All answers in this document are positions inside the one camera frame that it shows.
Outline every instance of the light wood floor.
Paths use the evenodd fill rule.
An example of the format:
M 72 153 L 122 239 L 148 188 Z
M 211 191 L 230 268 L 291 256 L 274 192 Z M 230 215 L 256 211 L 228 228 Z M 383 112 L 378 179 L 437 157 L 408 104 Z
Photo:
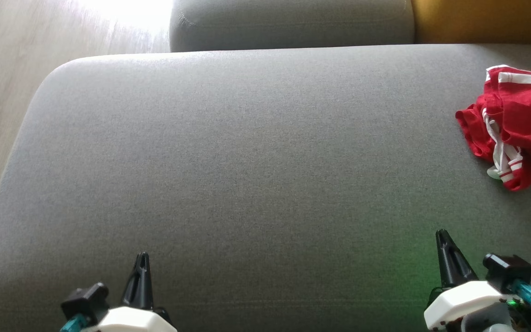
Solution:
M 169 51 L 171 0 L 0 0 L 0 177 L 28 103 L 72 59 Z

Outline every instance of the white robot part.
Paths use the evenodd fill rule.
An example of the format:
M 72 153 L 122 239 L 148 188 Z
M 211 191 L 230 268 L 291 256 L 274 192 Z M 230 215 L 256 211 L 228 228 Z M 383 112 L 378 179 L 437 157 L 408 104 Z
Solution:
M 119 307 L 110 309 L 99 324 L 82 332 L 177 332 L 177 330 L 152 311 Z
M 487 281 L 469 281 L 446 290 L 425 310 L 425 324 L 429 330 L 445 329 L 449 323 L 470 313 L 489 307 L 505 298 Z

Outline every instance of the crumpled red clothing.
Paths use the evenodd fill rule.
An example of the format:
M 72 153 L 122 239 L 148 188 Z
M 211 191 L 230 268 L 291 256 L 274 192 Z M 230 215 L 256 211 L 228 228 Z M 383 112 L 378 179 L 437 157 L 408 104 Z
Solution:
M 489 176 L 512 191 L 531 185 L 531 71 L 488 68 L 483 94 L 456 119 L 472 153 L 493 162 Z

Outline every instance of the gray fabric surface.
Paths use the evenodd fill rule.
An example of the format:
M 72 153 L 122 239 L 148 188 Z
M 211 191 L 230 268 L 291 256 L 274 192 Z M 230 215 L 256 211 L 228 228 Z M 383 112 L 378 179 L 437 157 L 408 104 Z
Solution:
M 0 332 L 58 330 L 137 252 L 181 332 L 424 331 L 434 233 L 476 271 L 531 262 L 531 188 L 510 193 L 454 112 L 531 46 L 116 55 L 55 70 L 0 187 Z
M 411 44 L 410 0 L 175 0 L 171 52 Z

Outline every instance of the sofa cushion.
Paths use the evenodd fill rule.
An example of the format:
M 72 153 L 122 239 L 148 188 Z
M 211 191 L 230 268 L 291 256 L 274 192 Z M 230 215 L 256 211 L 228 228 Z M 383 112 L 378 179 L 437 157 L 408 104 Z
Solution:
M 426 331 L 434 233 L 531 262 L 454 112 L 531 46 L 113 55 L 53 71 L 0 185 L 0 332 L 56 331 L 136 254 L 181 332 Z
M 410 44 L 410 0 L 175 0 L 172 52 Z

